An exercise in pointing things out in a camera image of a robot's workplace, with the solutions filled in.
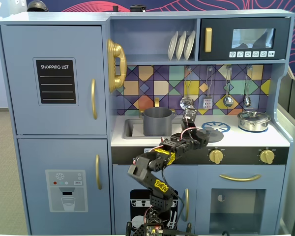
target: circuit board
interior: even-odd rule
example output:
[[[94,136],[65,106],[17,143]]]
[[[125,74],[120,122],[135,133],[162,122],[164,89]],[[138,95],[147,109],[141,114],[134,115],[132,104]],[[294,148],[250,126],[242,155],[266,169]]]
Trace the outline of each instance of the circuit board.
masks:
[[[146,236],[162,236],[163,229],[161,226],[147,226]]]

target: oven window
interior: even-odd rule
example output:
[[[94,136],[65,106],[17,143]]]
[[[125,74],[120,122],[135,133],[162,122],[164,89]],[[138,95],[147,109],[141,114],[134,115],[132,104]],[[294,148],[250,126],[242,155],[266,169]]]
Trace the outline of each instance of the oven window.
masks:
[[[265,197],[265,189],[212,189],[209,233],[258,235]]]
[[[232,48],[272,48],[274,29],[234,29]]]

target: spoon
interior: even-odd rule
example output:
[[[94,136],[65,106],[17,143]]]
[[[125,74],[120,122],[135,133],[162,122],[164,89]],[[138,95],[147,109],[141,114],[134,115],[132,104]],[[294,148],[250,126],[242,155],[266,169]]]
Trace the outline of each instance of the spoon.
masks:
[[[226,73],[226,97],[224,98],[224,105],[227,107],[231,107],[234,104],[234,100],[232,97],[229,95],[230,93],[230,84],[232,80],[232,66],[228,65],[227,67],[227,73]],[[227,77],[228,77],[228,72],[230,72],[230,82],[227,83]]]
[[[251,77],[250,77],[250,80],[249,82],[247,82],[247,77],[248,77],[248,71],[251,71]],[[249,97],[249,86],[251,84],[251,80],[252,80],[252,66],[249,65],[247,66],[247,74],[246,74],[246,80],[245,80],[245,84],[246,84],[246,92],[245,92],[245,99],[244,99],[244,105],[245,107],[250,107],[251,106],[251,100],[250,100],[250,97]]]
[[[191,108],[193,107],[193,99],[191,99],[189,97],[189,87],[190,87],[190,84],[191,84],[191,78],[190,78],[190,74],[185,78],[185,83],[186,83],[186,86],[187,86],[187,96],[186,97],[183,97],[180,101],[180,107],[183,108],[184,110],[186,110],[186,108]]]

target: yellow label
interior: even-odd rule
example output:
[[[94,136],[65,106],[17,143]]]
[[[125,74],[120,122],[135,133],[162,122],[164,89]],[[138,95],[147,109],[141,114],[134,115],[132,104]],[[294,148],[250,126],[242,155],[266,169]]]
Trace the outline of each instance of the yellow label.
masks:
[[[162,181],[160,181],[159,179],[156,180],[155,182],[155,187],[159,188],[160,190],[162,190],[162,192],[166,193],[167,190],[169,189],[169,187],[163,183]]]
[[[156,152],[159,152],[159,153],[163,153],[163,154],[166,154],[166,155],[169,155],[169,151],[166,151],[166,150],[163,150],[163,149],[155,149]],[[169,158],[169,162],[167,163],[167,165],[171,165],[176,159],[176,155],[174,152],[172,152],[172,155],[170,156]]]

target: microwave window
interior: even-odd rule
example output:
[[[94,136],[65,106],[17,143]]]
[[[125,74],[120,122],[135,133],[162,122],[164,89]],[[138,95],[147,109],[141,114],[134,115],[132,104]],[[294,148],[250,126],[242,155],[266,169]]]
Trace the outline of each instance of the microwave window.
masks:
[[[232,48],[272,48],[274,29],[234,29]]]

